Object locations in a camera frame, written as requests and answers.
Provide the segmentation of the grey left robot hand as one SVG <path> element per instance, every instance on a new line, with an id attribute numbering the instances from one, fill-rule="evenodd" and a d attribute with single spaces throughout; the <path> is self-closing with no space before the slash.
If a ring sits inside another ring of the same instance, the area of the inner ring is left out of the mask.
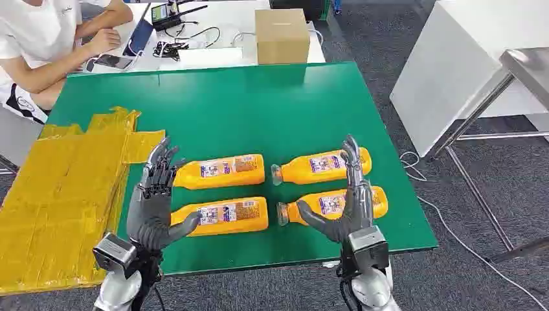
<path id="1" fill-rule="evenodd" d="M 188 236 L 199 225 L 201 213 L 191 212 L 178 224 L 171 223 L 174 179 L 185 159 L 172 162 L 178 146 L 170 147 L 165 137 L 148 156 L 140 181 L 129 204 L 126 232 L 128 237 L 149 251 L 160 251 Z"/>

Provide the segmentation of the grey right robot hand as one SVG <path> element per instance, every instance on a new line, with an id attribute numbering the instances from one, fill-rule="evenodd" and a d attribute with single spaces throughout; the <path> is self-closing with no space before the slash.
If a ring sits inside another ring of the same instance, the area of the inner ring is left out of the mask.
<path id="1" fill-rule="evenodd" d="M 341 217 L 335 220 L 327 219 L 314 213 L 305 201 L 297 201 L 301 218 L 336 243 L 343 243 L 349 234 L 373 224 L 372 190 L 370 182 L 364 178 L 359 145 L 349 134 L 342 142 L 342 149 L 341 157 L 346 165 L 347 189 Z"/>

